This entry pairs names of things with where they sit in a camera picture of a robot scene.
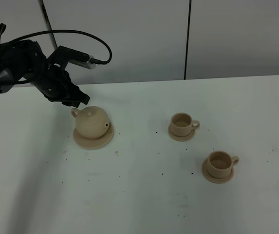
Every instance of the white table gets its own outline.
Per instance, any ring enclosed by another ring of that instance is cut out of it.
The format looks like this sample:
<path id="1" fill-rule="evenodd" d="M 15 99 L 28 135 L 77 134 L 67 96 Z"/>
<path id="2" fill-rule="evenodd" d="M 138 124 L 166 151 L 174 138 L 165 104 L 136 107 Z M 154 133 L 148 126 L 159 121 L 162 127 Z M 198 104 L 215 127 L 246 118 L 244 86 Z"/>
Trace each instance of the white table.
<path id="1" fill-rule="evenodd" d="M 0 234 L 279 233 L 279 76 L 80 89 L 114 125 L 102 149 L 36 88 L 0 95 Z M 177 112 L 201 123 L 190 141 L 167 134 Z M 214 150 L 241 159 L 226 184 L 201 173 Z"/>

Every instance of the cup handle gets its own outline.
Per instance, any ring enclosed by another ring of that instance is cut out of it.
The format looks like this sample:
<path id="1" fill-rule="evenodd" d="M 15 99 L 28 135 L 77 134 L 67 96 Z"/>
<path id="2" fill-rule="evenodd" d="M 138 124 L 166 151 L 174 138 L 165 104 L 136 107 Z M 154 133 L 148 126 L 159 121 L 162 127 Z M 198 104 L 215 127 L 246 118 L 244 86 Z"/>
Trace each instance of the cup handle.
<path id="1" fill-rule="evenodd" d="M 192 122 L 192 125 L 193 125 L 193 128 L 194 128 L 194 129 L 197 129 L 197 128 L 200 127 L 200 122 L 197 121 L 197 120 L 194 120 L 194 121 Z"/>
<path id="2" fill-rule="evenodd" d="M 233 157 L 232 157 L 233 165 L 236 165 L 239 161 L 240 161 L 240 159 L 239 159 L 238 156 L 233 156 Z"/>
<path id="3" fill-rule="evenodd" d="M 71 109 L 71 115 L 76 118 L 76 116 L 79 114 L 80 110 L 77 108 L 72 108 Z"/>

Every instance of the robotic arm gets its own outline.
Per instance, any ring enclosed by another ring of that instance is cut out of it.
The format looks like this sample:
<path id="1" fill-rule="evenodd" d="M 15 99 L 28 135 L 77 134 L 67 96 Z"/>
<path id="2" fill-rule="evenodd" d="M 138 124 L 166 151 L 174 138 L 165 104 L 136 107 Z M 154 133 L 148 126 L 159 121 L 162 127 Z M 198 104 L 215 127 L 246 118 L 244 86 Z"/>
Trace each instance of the robotic arm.
<path id="1" fill-rule="evenodd" d="M 5 28 L 5 24 L 0 25 L 0 38 Z M 46 58 L 36 41 L 24 40 L 48 33 L 86 35 L 104 44 L 110 57 L 107 61 L 101 61 L 80 51 L 60 46 Z M 87 104 L 90 97 L 71 82 L 69 73 L 65 71 L 68 62 L 93 69 L 95 64 L 107 64 L 111 58 L 111 49 L 104 41 L 91 34 L 76 30 L 43 31 L 17 38 L 8 43 L 0 43 L 0 93 L 8 92 L 16 84 L 31 83 L 49 101 L 60 101 L 66 106 L 78 107 L 81 102 Z"/>

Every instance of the ceramic cup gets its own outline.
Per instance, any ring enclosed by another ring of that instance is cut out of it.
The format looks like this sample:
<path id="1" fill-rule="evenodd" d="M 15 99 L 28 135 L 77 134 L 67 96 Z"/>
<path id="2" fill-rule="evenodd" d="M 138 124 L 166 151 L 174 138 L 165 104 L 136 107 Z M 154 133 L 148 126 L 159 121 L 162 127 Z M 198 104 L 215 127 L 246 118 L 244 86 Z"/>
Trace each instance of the ceramic cup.
<path id="1" fill-rule="evenodd" d="M 174 114 L 170 120 L 170 131 L 178 136 L 185 137 L 191 133 L 193 129 L 200 127 L 200 122 L 193 120 L 190 115 L 186 113 Z"/>
<path id="2" fill-rule="evenodd" d="M 103 136 L 110 126 L 108 115 L 97 106 L 89 106 L 83 110 L 72 108 L 71 114 L 75 118 L 77 132 L 87 139 Z"/>
<path id="3" fill-rule="evenodd" d="M 239 162 L 239 157 L 231 157 L 224 151 L 212 152 L 205 164 L 207 173 L 217 179 L 227 178 L 231 174 L 234 165 Z"/>

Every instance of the cup rim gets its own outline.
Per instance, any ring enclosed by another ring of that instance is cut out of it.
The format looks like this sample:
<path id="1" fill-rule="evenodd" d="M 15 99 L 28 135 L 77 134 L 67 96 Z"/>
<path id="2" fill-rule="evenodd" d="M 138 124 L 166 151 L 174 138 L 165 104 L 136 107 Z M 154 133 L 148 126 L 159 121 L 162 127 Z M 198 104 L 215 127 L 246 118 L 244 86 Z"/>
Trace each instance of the cup rim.
<path id="1" fill-rule="evenodd" d="M 210 162 L 209 158 L 211 157 L 212 154 L 217 153 L 217 152 L 219 152 L 219 153 L 224 153 L 224 154 L 226 154 L 226 155 L 230 158 L 230 160 L 231 160 L 231 165 L 230 165 L 229 167 L 227 167 L 227 168 L 225 168 L 225 169 L 219 169 L 219 168 L 216 168 L 216 167 L 214 167 L 214 166 L 212 165 L 212 163 Z M 226 171 L 226 170 L 229 170 L 229 168 L 233 167 L 233 161 L 232 161 L 232 158 L 231 158 L 230 154 L 228 154 L 227 152 L 222 151 L 222 150 L 216 150 L 216 151 L 211 152 L 211 153 L 209 154 L 208 158 L 207 158 L 207 163 L 209 163 L 215 170 L 221 171 L 221 172 L 224 172 L 224 171 Z"/>
<path id="2" fill-rule="evenodd" d="M 175 117 L 175 116 L 177 116 L 177 115 L 186 115 L 186 116 L 188 116 L 190 119 L 191 119 L 191 121 L 190 121 L 190 124 L 188 125 L 188 126 L 186 126 L 186 127 L 178 127 L 177 125 L 175 125 L 175 123 L 173 123 L 173 118 Z M 175 128 L 181 128 L 181 129 L 183 129 L 183 128 L 187 128 L 187 127 L 189 127 L 190 125 L 192 125 L 192 117 L 191 117 L 191 115 L 189 115 L 189 114 L 187 114 L 187 113 L 184 113 L 184 112 L 180 112 L 180 113 L 176 113 L 176 114 L 174 114 L 173 116 L 172 116 L 172 118 L 170 119 L 170 123 L 171 124 L 173 124 L 174 126 L 175 126 Z"/>

